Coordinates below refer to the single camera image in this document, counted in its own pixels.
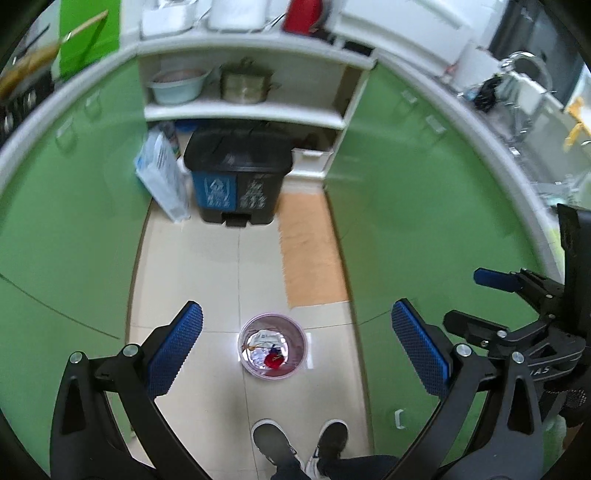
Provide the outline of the green cabinet doors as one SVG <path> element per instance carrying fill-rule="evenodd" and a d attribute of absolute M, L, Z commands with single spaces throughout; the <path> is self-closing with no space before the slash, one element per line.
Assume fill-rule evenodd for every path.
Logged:
<path fill-rule="evenodd" d="M 130 60 L 44 133 L 1 196 L 1 409 L 42 468 L 68 357 L 125 342 L 150 203 L 134 173 L 146 133 Z"/>
<path fill-rule="evenodd" d="M 394 334 L 408 299 L 440 325 L 459 310 L 511 329 L 536 319 L 518 296 L 478 286 L 480 267 L 542 266 L 512 203 L 466 138 L 385 66 L 370 72 L 325 178 L 346 266 L 369 398 L 370 440 L 401 455 L 438 400 Z"/>

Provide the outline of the white printed paper bag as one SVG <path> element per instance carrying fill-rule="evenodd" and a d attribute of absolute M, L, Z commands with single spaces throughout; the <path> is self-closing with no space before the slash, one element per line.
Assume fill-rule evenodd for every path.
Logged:
<path fill-rule="evenodd" d="M 148 131 L 134 160 L 134 169 L 136 177 L 170 221 L 180 223 L 190 218 L 185 177 L 161 130 Z"/>

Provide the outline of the pale blue metal basin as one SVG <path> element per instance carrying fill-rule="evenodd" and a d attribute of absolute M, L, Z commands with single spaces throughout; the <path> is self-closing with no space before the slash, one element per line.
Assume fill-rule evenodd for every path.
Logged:
<path fill-rule="evenodd" d="M 199 97 L 211 71 L 180 69 L 156 74 L 148 83 L 154 100 L 159 105 L 180 105 Z"/>

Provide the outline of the pink round waste basket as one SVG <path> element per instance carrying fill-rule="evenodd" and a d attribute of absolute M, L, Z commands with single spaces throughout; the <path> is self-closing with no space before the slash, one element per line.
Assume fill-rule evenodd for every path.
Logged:
<path fill-rule="evenodd" d="M 279 348 L 286 357 L 283 366 L 270 370 L 263 365 L 270 348 Z M 304 365 L 308 338 L 296 321 L 287 316 L 264 313 L 253 317 L 238 336 L 238 357 L 243 369 L 254 378 L 280 381 L 290 378 Z"/>

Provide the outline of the black dual pedal trash bin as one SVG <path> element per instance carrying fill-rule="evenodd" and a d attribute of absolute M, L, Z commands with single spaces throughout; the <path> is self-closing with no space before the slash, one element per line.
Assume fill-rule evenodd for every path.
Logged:
<path fill-rule="evenodd" d="M 290 136 L 252 124 L 195 130 L 184 151 L 200 217 L 243 227 L 273 222 L 284 177 L 294 166 Z"/>

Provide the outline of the chrome kitchen faucet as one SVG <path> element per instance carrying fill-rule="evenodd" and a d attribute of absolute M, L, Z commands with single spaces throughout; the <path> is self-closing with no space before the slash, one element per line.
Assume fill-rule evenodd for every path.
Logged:
<path fill-rule="evenodd" d="M 533 130 L 546 97 L 554 93 L 553 80 L 546 63 L 527 51 L 510 54 L 499 68 L 497 98 L 508 115 L 509 141 L 516 145 Z"/>

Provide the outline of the left black shoe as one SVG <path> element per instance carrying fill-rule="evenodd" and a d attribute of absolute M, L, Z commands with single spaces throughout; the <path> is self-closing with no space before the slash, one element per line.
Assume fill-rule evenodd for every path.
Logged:
<path fill-rule="evenodd" d="M 272 419 L 261 419 L 252 426 L 252 443 L 274 467 L 303 467 L 286 432 Z"/>

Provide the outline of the wooden handled frying pan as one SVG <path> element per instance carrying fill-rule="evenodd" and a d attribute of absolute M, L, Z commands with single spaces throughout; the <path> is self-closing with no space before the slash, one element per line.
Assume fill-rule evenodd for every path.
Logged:
<path fill-rule="evenodd" d="M 52 64 L 63 44 L 67 43 L 91 26 L 103 22 L 108 17 L 108 14 L 109 11 L 104 10 L 86 20 L 57 41 L 35 50 L 32 53 L 27 53 L 20 58 L 14 66 L 1 76 L 1 100 L 8 98 L 26 78 L 30 77 L 46 65 Z"/>

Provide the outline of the red artificial rose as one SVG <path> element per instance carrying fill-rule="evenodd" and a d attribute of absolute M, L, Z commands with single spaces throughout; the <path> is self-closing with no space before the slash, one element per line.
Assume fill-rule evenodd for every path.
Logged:
<path fill-rule="evenodd" d="M 279 348 L 270 348 L 267 352 L 266 357 L 263 359 L 263 365 L 270 370 L 278 370 L 283 363 L 286 361 L 286 357 L 283 356 L 283 352 Z"/>

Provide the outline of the red kettle on counter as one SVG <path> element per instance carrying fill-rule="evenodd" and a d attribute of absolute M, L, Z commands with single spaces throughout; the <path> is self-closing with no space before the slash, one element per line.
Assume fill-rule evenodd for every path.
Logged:
<path fill-rule="evenodd" d="M 325 24 L 331 8 L 330 1 L 293 0 L 287 8 L 283 31 L 308 36 Z"/>

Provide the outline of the orange floor mat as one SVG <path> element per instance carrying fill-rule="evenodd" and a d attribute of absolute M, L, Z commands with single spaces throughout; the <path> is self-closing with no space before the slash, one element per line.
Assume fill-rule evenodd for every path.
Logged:
<path fill-rule="evenodd" d="M 325 195 L 283 193 L 277 218 L 288 306 L 348 301 L 346 277 Z"/>

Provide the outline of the stainless steel lidded pot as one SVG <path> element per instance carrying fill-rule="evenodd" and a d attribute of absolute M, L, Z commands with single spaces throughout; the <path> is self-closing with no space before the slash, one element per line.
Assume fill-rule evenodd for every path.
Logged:
<path fill-rule="evenodd" d="M 250 57 L 226 62 L 219 67 L 221 99 L 238 105 L 266 102 L 271 91 L 280 89 L 280 83 L 273 81 L 273 75 L 273 70 Z"/>

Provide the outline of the white open shelf unit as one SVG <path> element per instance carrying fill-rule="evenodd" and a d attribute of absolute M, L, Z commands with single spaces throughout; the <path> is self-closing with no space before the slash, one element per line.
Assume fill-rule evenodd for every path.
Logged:
<path fill-rule="evenodd" d="M 145 84 L 158 73 L 174 70 L 195 68 L 208 73 L 202 93 L 178 105 L 158 104 L 150 87 L 144 86 L 147 121 L 232 119 L 283 126 L 297 143 L 290 178 L 308 182 L 325 179 L 376 66 L 372 54 L 283 32 L 189 31 L 140 41 L 135 50 Z M 266 101 L 240 105 L 222 99 L 221 67 L 242 59 L 273 73 Z"/>

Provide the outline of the green cabinet doors left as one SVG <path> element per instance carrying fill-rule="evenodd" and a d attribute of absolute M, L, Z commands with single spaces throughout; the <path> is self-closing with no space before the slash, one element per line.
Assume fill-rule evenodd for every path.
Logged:
<path fill-rule="evenodd" d="M 134 173 L 146 133 L 130 60 L 44 133 L 1 196 L 1 409 L 42 468 L 68 357 L 125 342 L 150 203 Z"/>

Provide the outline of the green cabinet doors right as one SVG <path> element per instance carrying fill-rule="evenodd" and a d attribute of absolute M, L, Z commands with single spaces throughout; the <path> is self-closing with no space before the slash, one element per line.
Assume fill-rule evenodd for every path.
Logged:
<path fill-rule="evenodd" d="M 459 310 L 511 329 L 536 319 L 518 296 L 478 286 L 480 267 L 542 266 L 512 203 L 466 138 L 385 66 L 370 72 L 325 178 L 346 266 L 369 398 L 370 440 L 401 455 L 438 400 L 394 334 L 408 299 L 440 325 Z"/>

